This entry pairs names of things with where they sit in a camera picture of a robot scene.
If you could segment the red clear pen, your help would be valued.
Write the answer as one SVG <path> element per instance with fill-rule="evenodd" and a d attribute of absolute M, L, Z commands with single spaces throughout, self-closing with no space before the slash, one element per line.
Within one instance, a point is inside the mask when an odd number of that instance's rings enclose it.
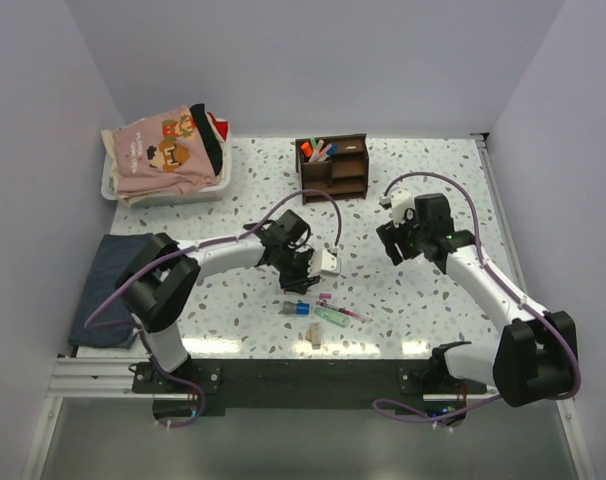
<path fill-rule="evenodd" d="M 342 307 L 337 307 L 337 306 L 334 306 L 334 305 L 330 305 L 329 303 L 327 303 L 327 302 L 325 302 L 325 301 L 322 301 L 322 300 L 318 300 L 318 301 L 316 302 L 316 304 L 317 304 L 318 306 L 320 306 L 320 307 L 324 307 L 324 308 L 327 308 L 327 309 L 333 310 L 333 311 L 335 311 L 335 312 L 338 312 L 338 313 L 341 313 L 341 314 L 344 314 L 344 315 L 347 315 L 347 316 L 350 316 L 350 317 L 353 317 L 353 318 L 359 319 L 359 320 L 364 321 L 364 322 L 372 322 L 372 321 L 373 321 L 373 319 L 371 319 L 371 318 L 370 318 L 370 317 L 368 317 L 368 316 L 361 315 L 361 314 L 359 314 L 359 313 L 356 313 L 356 312 L 350 311 L 350 310 L 345 309 L 345 308 L 342 308 Z"/>

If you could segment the orange black highlighter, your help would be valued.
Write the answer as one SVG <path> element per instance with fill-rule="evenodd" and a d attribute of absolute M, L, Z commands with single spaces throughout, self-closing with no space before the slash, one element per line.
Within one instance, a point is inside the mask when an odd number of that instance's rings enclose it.
<path fill-rule="evenodd" d="M 303 154 L 303 158 L 305 161 L 309 161 L 313 154 L 315 153 L 315 148 L 312 146 L 312 144 L 309 141 L 305 141 L 302 145 L 301 145 L 301 152 Z"/>

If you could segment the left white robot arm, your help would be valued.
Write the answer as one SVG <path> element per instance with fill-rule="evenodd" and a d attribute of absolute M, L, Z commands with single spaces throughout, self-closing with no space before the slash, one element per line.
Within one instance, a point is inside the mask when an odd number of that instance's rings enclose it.
<path fill-rule="evenodd" d="M 309 225 L 286 211 L 266 225 L 248 225 L 239 235 L 180 243 L 154 235 L 117 281 L 150 359 L 156 382 L 179 392 L 196 381 L 178 320 L 196 283 L 230 270 L 268 266 L 278 272 L 280 288 L 305 294 L 320 281 L 323 261 L 332 253 L 303 241 Z"/>

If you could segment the blue capped pen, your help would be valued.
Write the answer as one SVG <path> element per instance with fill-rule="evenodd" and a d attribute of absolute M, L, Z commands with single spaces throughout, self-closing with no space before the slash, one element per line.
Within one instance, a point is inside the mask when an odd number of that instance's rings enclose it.
<path fill-rule="evenodd" d="M 332 156 L 338 147 L 335 144 L 332 144 L 326 151 L 323 157 L 323 161 L 327 160 L 330 156 Z"/>

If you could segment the green capped pen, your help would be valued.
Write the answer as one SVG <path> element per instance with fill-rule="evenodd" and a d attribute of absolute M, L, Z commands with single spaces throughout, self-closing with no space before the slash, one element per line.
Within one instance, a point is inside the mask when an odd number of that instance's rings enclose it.
<path fill-rule="evenodd" d="M 318 154 L 319 154 L 319 152 L 321 150 L 321 147 L 323 146 L 323 143 L 324 143 L 323 139 L 313 140 L 312 141 L 313 151 L 312 151 L 312 154 L 311 154 L 311 156 L 309 158 L 310 162 L 314 162 L 317 159 Z"/>

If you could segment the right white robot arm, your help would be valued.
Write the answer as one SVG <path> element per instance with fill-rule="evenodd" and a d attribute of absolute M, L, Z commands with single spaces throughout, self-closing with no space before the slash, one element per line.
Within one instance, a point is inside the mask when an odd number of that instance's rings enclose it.
<path fill-rule="evenodd" d="M 458 230 L 442 194 L 384 195 L 389 222 L 376 230 L 395 265 L 423 257 L 461 286 L 500 334 L 496 343 L 459 340 L 435 347 L 423 376 L 442 393 L 463 380 L 493 386 L 510 406 L 559 399 L 578 382 L 576 326 L 564 311 L 531 300 L 486 254 L 477 237 Z"/>

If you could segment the brown wooden desk organizer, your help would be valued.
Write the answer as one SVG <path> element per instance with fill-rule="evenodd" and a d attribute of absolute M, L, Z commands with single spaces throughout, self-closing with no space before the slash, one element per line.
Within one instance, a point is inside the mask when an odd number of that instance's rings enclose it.
<path fill-rule="evenodd" d="M 321 150 L 328 143 L 338 149 L 325 161 L 305 161 L 301 145 L 305 141 L 323 139 Z M 369 150 L 365 133 L 300 138 L 294 141 L 295 168 L 302 190 L 319 190 L 334 200 L 365 199 L 369 189 Z"/>

